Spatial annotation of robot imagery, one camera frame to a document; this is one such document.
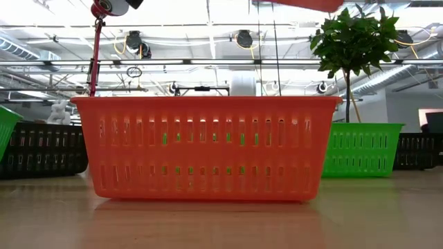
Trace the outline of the orange slotted plastic basket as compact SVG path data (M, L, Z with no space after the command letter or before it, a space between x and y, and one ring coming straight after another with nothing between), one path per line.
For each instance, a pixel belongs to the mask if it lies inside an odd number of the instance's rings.
M295 6L322 12L335 12L344 0L266 0L287 6Z
M338 97L77 97L110 199L310 201Z

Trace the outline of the black slotted plastic basket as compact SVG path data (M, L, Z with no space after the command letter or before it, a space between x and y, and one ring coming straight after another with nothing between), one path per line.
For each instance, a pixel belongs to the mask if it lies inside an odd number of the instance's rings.
M72 176L88 162L80 126L19 122L0 160L0 180Z
M443 166L443 133L400 133L394 170Z

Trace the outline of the white robot figure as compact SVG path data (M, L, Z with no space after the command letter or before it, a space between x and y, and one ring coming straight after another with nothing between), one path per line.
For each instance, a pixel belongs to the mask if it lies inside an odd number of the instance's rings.
M69 125L71 123L71 114L66 111L67 100L56 100L51 105L51 114L46 120L47 124Z

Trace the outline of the white cylinder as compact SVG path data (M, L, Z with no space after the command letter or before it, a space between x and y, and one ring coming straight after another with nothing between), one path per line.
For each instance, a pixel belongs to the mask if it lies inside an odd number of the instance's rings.
M232 96L255 96L256 79L253 71L234 71L230 82Z

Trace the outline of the green slotted plastic basket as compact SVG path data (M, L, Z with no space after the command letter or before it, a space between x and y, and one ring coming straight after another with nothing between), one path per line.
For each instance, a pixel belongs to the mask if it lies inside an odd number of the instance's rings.
M399 123L333 123L322 177L389 177L402 127Z
M15 125L23 119L20 114L0 105L0 161L8 145Z

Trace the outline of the potted green tree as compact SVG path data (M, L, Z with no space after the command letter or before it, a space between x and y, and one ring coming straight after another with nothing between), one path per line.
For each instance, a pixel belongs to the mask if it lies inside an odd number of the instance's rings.
M309 38L310 50L319 59L320 72L327 71L328 78L342 72L345 78L345 121L350 121L350 107L355 106L351 93L351 74L372 74L371 68L381 69L381 62L390 62L388 53L398 51L398 32L395 24L399 18L387 15L380 7L380 18L364 13L356 6L358 16L352 16L347 8L339 15L324 20L316 34Z

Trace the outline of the dark computer monitor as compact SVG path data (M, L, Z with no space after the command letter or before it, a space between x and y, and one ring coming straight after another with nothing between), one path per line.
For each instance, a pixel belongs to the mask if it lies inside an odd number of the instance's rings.
M443 112L427 113L426 119L430 133L443 133Z

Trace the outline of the long horizontal ceiling rail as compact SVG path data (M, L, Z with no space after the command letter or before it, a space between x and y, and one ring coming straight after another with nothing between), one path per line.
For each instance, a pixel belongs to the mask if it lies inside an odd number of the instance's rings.
M90 61L68 60L33 60L33 61L0 61L0 66L88 66ZM152 60L101 60L104 66L120 65L301 65L319 66L319 59L152 59ZM381 62L380 65L402 64L443 64L443 59L394 59L391 62Z

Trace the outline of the black bar frame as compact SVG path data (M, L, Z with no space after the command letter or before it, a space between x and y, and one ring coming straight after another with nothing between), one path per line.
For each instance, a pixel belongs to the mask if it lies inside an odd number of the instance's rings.
M219 94L221 94L222 90L225 90L227 92L227 96L230 96L230 88L227 86L194 86L194 87L176 86L173 89L173 93L174 96L184 96L188 91L196 91L196 92L216 91Z

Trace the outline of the silver ventilation duct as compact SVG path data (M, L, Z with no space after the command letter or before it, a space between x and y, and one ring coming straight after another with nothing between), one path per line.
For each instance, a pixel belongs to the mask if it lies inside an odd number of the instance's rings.
M49 50L34 48L14 37L0 34L0 61L54 61L61 57Z
M420 59L396 59L388 70L378 71L350 86L355 95L367 95L403 80L418 72L419 66L443 65L443 52L433 51L423 55Z

